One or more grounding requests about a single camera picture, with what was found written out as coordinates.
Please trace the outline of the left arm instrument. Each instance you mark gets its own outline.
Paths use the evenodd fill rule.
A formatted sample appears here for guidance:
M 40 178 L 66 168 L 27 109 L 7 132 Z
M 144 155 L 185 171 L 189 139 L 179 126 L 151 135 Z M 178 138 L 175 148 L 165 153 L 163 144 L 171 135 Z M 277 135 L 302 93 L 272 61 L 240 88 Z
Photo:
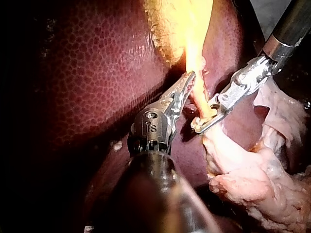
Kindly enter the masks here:
M 144 151 L 171 154 L 179 118 L 179 103 L 174 97 L 161 97 L 137 114 L 127 139 L 130 155 L 135 156 Z

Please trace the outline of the right arm instrument jaw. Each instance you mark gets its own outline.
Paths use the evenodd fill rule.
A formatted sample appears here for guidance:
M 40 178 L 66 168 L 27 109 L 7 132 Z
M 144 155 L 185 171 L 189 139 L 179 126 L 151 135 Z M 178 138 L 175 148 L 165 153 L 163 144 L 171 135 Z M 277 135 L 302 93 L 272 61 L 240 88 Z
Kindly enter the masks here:
M 208 105 L 211 108 L 219 108 L 220 102 L 218 100 L 218 95 L 214 95 L 209 101 L 208 101 Z
M 212 126 L 222 121 L 228 115 L 228 110 L 224 108 L 212 108 L 207 112 L 199 110 L 199 116 L 196 116 L 190 126 L 196 133 L 205 133 Z

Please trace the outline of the left arm instrument jaw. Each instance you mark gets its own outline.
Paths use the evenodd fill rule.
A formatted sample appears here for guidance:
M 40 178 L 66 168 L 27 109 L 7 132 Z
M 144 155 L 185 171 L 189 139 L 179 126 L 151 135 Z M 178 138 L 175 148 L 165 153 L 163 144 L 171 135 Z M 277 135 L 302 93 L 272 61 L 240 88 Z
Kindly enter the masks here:
M 173 99 L 174 99 L 174 107 L 173 112 L 176 115 L 180 115 L 186 100 L 188 99 L 195 83 L 195 74 L 183 74 L 180 79 L 176 82 Z
M 194 71 L 184 73 L 169 89 L 168 97 L 175 100 L 186 100 L 194 87 L 195 79 L 196 74 Z

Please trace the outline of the right arm instrument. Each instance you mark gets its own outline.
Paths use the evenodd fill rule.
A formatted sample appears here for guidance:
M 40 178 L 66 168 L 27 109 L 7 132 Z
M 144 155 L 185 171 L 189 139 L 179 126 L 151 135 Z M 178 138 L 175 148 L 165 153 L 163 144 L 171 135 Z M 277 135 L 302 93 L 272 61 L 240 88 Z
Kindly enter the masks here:
M 279 73 L 298 46 L 299 42 L 290 45 L 271 35 L 258 57 L 234 73 L 230 84 L 218 95 L 218 114 L 229 114 L 243 97 L 253 94 Z

